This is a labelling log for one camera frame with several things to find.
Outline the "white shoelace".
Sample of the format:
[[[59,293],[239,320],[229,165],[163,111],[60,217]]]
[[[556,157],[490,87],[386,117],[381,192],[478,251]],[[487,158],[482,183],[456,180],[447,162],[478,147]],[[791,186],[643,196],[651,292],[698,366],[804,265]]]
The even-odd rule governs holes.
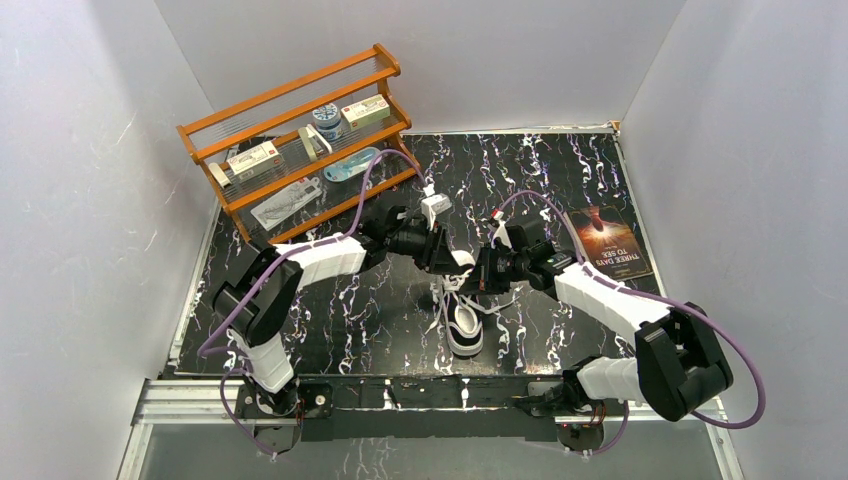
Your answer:
[[[491,307],[484,307],[471,295],[462,295],[460,286],[471,272],[463,275],[445,275],[430,284],[433,301],[438,305],[438,314],[446,318],[452,339],[472,340],[482,334],[482,322],[478,314],[489,315],[499,312],[514,301]]]

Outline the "black white canvas sneaker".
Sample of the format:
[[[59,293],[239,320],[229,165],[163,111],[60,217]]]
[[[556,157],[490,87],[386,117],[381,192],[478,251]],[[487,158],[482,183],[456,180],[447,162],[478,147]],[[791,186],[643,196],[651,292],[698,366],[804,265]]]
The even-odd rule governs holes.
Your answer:
[[[483,329],[470,299],[461,296],[459,288],[473,269],[474,258],[464,250],[453,251],[452,256],[460,267],[460,273],[444,275],[437,283],[436,296],[451,352],[469,358],[482,350]]]

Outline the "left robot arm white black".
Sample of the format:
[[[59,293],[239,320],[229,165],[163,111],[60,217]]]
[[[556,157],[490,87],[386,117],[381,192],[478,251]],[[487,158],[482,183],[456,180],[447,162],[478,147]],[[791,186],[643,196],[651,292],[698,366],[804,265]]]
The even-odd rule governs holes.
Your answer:
[[[213,308],[246,359],[247,377],[260,403],[275,416],[294,411],[299,400],[296,374],[281,332],[303,288],[367,271],[389,254],[407,256],[420,270],[459,276],[473,268],[470,253],[454,250],[433,217],[409,207],[375,207],[355,221],[349,234],[258,250],[242,276],[224,282]]]

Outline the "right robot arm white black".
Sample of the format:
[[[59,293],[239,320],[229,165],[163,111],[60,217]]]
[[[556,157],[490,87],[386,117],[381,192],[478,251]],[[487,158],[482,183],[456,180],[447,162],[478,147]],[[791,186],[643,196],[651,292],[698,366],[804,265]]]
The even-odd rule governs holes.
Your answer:
[[[460,291],[499,295],[519,282],[589,315],[635,350],[632,358],[589,357],[564,370],[557,390],[577,414],[620,400],[645,403],[677,421],[734,382],[716,334],[699,319],[699,310],[629,295],[579,263],[574,252],[522,226],[500,226],[494,242],[482,246]]]

